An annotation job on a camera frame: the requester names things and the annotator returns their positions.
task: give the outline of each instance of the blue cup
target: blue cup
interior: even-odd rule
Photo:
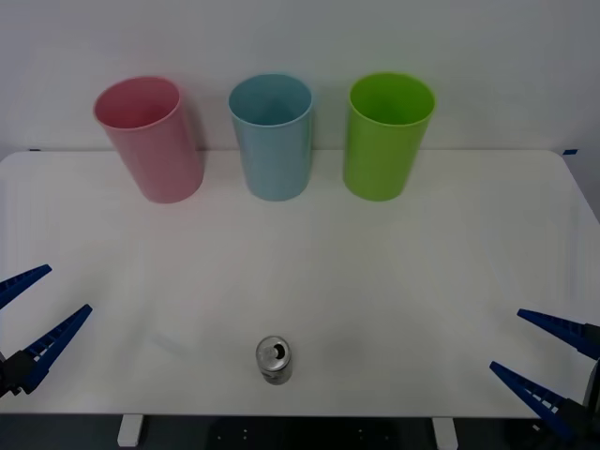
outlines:
[[[229,108],[250,192],[269,201],[300,194],[310,171],[308,87],[288,75],[257,75],[235,86]]]

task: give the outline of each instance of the table leg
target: table leg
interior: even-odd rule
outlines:
[[[137,447],[142,431],[142,414],[124,414],[117,442],[119,447]]]
[[[457,432],[452,418],[434,417],[432,420],[438,450],[458,450]]]

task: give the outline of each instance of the can lid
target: can lid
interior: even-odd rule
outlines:
[[[279,336],[264,338],[256,348],[256,361],[263,370],[270,372],[282,370],[291,358],[290,346]]]

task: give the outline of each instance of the cup rim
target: cup rim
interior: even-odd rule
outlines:
[[[100,102],[100,100],[106,95],[108,94],[109,91],[111,91],[112,89],[114,89],[115,87],[120,86],[121,84],[125,84],[125,83],[129,83],[132,82],[134,80],[158,80],[161,82],[166,82],[168,84],[170,84],[172,87],[175,88],[175,90],[177,91],[177,103],[175,104],[175,106],[172,108],[172,110],[169,111],[169,113],[167,115],[165,115],[164,117],[161,117],[160,119],[158,119],[156,122],[153,122],[151,124],[148,125],[143,125],[141,127],[134,127],[134,128],[120,128],[120,127],[113,127],[111,125],[105,124],[104,122],[102,122],[99,118],[98,118],[98,114],[97,114],[97,107],[98,104]],[[107,87],[106,89],[104,89],[99,96],[97,96],[96,101],[94,102],[94,108],[93,108],[93,112],[94,112],[94,118],[96,119],[96,121],[101,124],[103,127],[108,128],[108,129],[113,129],[115,131],[121,131],[121,132],[130,132],[130,131],[141,131],[143,129],[147,129],[147,128],[151,128],[151,127],[155,127],[158,124],[161,124],[162,122],[165,122],[167,119],[169,119],[171,116],[173,116],[175,114],[175,112],[177,110],[179,110],[179,108],[181,107],[181,103],[182,103],[182,98],[183,95],[181,93],[181,88],[179,87],[179,85],[176,82],[173,82],[171,80],[169,80],[168,78],[165,77],[160,77],[157,75],[138,75],[136,77],[130,77],[130,78],[125,78],[124,80],[121,80],[120,82],[116,82],[115,84],[111,84],[109,87]]]
[[[278,75],[281,77],[286,77],[286,78],[290,78],[296,82],[299,82],[300,84],[302,84],[304,87],[306,87],[306,89],[308,90],[308,94],[310,95],[310,102],[307,106],[307,109],[300,114],[298,117],[296,117],[293,120],[290,120],[289,122],[283,122],[282,124],[276,124],[276,125],[260,125],[260,124],[253,124],[252,122],[249,122],[248,120],[244,120],[242,119],[240,116],[238,116],[235,112],[233,112],[232,110],[232,94],[233,91],[235,89],[237,89],[238,86],[240,86],[241,84],[245,83],[245,82],[249,82],[250,80],[253,80],[255,78],[260,78],[260,77],[264,77],[267,75]],[[310,89],[310,87],[308,87],[308,85],[303,82],[302,80],[300,80],[297,77],[294,77],[293,75],[290,75],[288,73],[285,72],[264,72],[264,73],[259,73],[257,75],[252,75],[251,77],[248,77],[244,80],[242,80],[241,82],[237,83],[235,85],[235,87],[232,89],[232,91],[229,93],[229,95],[227,96],[227,108],[229,109],[230,114],[232,115],[232,117],[235,118],[235,120],[242,122],[245,125],[250,125],[251,127],[256,127],[256,128],[281,128],[281,127],[287,127],[289,125],[295,124],[296,122],[302,120],[307,114],[310,113],[310,111],[312,110],[312,105],[314,102],[314,96],[312,95],[312,90]]]
[[[431,107],[431,111],[429,112],[429,114],[426,115],[421,120],[417,120],[416,122],[411,122],[410,124],[386,124],[385,122],[378,122],[377,120],[373,120],[370,117],[366,117],[364,114],[362,114],[361,112],[359,112],[356,109],[356,107],[354,106],[353,100],[352,100],[352,93],[353,93],[354,88],[361,81],[366,80],[367,78],[370,78],[370,77],[378,76],[378,75],[399,75],[401,77],[409,78],[412,81],[417,82],[417,83],[423,85],[427,89],[427,91],[429,92],[429,94],[431,95],[431,98],[433,99],[433,106]],[[427,120],[429,120],[431,118],[431,116],[435,112],[435,109],[436,109],[436,106],[437,106],[437,100],[435,98],[435,94],[433,93],[433,91],[431,90],[431,88],[426,83],[422,82],[421,80],[419,80],[418,78],[414,77],[410,73],[395,72],[393,70],[387,70],[387,71],[383,71],[383,72],[373,72],[373,73],[369,73],[368,75],[365,75],[364,77],[360,77],[358,80],[356,80],[352,84],[352,86],[350,88],[350,91],[348,91],[348,103],[350,103],[350,107],[352,108],[352,110],[357,115],[359,115],[362,119],[365,119],[365,120],[369,121],[370,123],[378,125],[380,127],[390,127],[390,128],[406,128],[406,127],[414,127],[415,125],[422,124],[422,123],[426,122]]]

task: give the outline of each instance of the white wall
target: white wall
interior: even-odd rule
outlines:
[[[91,109],[138,74],[184,85],[205,145],[235,147],[226,96],[264,70],[317,96],[317,147],[341,147],[345,97],[373,70],[436,91],[429,148],[598,143],[597,0],[5,0],[0,146],[104,147]]]

